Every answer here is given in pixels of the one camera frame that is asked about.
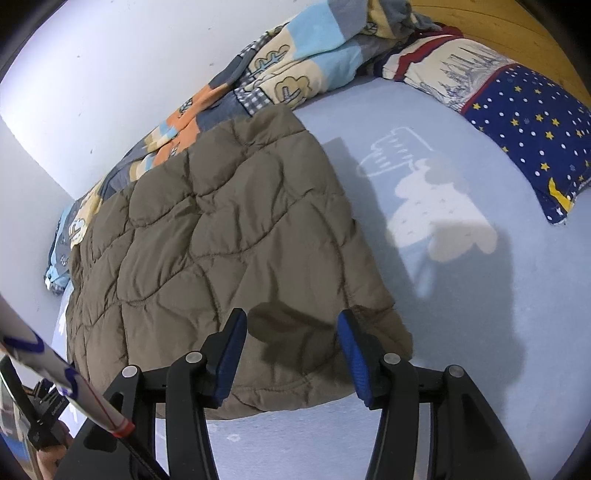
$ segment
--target pillow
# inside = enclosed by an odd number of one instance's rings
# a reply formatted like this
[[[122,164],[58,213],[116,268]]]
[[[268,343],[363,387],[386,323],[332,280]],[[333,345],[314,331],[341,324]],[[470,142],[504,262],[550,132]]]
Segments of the pillow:
[[[493,139],[530,182],[550,223],[566,220],[591,181],[589,109],[494,50],[436,34],[386,55],[374,71],[434,96]]]

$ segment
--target human hand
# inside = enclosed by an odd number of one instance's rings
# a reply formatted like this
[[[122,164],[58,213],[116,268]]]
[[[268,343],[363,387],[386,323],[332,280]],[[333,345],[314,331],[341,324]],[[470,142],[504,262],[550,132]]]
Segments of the human hand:
[[[53,480],[57,473],[57,465],[67,453],[67,449],[72,445],[74,439],[70,435],[70,429],[65,423],[60,421],[61,427],[66,432],[66,445],[58,445],[54,447],[48,447],[37,452],[37,462],[39,464],[39,470],[43,476],[43,480]]]

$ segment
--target patterned blanket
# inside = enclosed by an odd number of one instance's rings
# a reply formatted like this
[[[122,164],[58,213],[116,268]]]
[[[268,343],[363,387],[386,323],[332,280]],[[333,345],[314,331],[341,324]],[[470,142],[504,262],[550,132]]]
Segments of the patterned blanket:
[[[146,171],[185,150],[219,122],[284,103],[291,108],[349,83],[370,59],[416,31],[439,30],[408,0],[324,0],[246,46],[229,65],[138,142],[84,197],[64,211],[45,275],[62,293],[71,248],[103,203]]]

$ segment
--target gray plaid patch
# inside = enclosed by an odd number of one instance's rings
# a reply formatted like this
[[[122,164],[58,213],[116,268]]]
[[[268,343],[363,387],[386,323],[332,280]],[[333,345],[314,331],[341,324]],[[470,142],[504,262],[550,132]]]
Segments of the gray plaid patch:
[[[267,94],[258,87],[251,92],[237,92],[236,98],[250,115],[254,115],[261,108],[273,103]]]
[[[261,35],[259,39],[249,43],[246,47],[244,47],[238,55],[243,57],[244,54],[249,50],[259,51],[262,48],[262,46],[265,43],[267,43],[270,39],[271,36],[268,33],[265,33]]]

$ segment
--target bed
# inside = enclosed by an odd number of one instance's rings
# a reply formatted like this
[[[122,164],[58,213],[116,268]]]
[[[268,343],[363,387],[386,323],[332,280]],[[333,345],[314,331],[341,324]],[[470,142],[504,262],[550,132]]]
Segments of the bed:
[[[552,478],[591,418],[591,195],[579,197],[564,225],[550,225],[492,140],[404,84],[358,80],[295,112],[345,188],[414,336],[413,363],[464,366],[532,479]],[[331,127],[336,118],[338,128]],[[62,331],[58,322],[54,346],[64,352]],[[76,431],[79,414],[64,415]],[[356,479],[378,420],[350,396],[210,421],[209,429],[221,478]],[[164,420],[157,436],[165,462]],[[428,417],[421,415],[417,478],[426,473],[427,452]]]

